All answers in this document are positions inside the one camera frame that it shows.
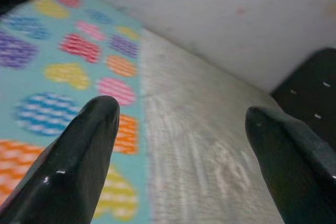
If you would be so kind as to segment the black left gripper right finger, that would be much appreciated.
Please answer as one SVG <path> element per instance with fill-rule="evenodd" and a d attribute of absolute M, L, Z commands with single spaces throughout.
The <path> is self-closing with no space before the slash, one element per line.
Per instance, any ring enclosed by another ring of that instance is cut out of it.
<path fill-rule="evenodd" d="M 245 131 L 285 224 L 336 224 L 336 152 L 302 121 L 247 109 Z"/>

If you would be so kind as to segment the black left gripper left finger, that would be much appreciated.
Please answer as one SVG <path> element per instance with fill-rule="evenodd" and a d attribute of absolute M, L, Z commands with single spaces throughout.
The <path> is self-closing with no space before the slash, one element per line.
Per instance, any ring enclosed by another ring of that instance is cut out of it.
<path fill-rule="evenodd" d="M 88 101 L 0 205 L 0 224 L 91 224 L 119 128 L 117 100 Z"/>

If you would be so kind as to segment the black tufted headboard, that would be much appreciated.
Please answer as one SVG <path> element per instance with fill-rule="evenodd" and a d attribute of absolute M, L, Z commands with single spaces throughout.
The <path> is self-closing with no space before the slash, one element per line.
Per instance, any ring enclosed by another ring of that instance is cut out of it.
<path fill-rule="evenodd" d="M 313 52 L 271 96 L 336 152 L 336 48 Z"/>

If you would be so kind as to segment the teal blanket with colourful shapes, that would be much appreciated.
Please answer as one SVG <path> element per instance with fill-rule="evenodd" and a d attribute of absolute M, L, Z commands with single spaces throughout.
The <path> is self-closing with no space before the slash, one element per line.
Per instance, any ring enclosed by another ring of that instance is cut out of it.
<path fill-rule="evenodd" d="M 92 224 L 150 224 L 139 21 L 102 0 L 29 0 L 0 17 L 0 205 L 92 98 L 120 105 Z"/>

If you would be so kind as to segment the white quilted mattress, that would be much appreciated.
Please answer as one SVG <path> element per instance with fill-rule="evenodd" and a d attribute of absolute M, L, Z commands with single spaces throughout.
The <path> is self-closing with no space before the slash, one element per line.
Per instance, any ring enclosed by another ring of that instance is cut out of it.
<path fill-rule="evenodd" d="M 148 30 L 140 68 L 152 223 L 285 224 L 245 131 L 269 95 Z"/>

